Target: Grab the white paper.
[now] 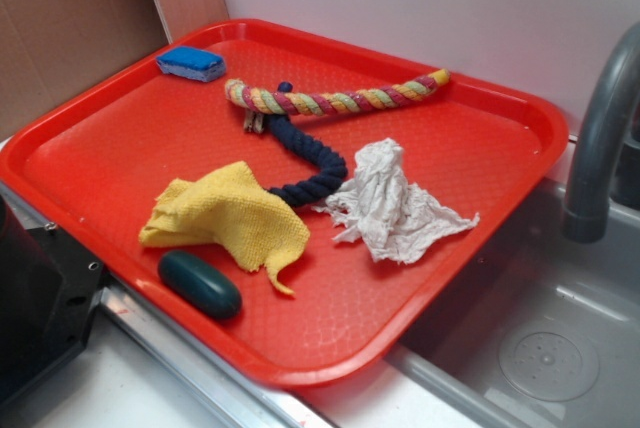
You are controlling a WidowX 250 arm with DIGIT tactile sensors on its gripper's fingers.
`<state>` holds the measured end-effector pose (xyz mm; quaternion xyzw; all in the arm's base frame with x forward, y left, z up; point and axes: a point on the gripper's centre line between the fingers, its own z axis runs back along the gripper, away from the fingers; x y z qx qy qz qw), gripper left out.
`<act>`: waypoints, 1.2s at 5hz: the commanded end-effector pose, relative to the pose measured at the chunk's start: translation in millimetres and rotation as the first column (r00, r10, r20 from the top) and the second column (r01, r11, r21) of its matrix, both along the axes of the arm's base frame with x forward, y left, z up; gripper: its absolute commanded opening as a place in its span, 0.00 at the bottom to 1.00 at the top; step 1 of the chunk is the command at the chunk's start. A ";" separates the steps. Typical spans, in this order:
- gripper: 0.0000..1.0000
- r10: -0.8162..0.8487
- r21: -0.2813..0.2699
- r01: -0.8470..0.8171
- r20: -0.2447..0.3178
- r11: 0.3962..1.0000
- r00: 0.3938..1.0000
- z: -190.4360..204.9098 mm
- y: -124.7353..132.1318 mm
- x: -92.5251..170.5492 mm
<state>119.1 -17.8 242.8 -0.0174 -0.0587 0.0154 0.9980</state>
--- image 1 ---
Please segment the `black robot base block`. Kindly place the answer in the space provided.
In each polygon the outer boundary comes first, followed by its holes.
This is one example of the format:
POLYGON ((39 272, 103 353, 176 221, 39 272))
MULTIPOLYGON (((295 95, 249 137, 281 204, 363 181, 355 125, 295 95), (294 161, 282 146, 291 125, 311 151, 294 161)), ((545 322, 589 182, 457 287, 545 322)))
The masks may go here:
POLYGON ((27 229, 1 201, 3 408, 84 351, 106 277, 64 229, 27 229))

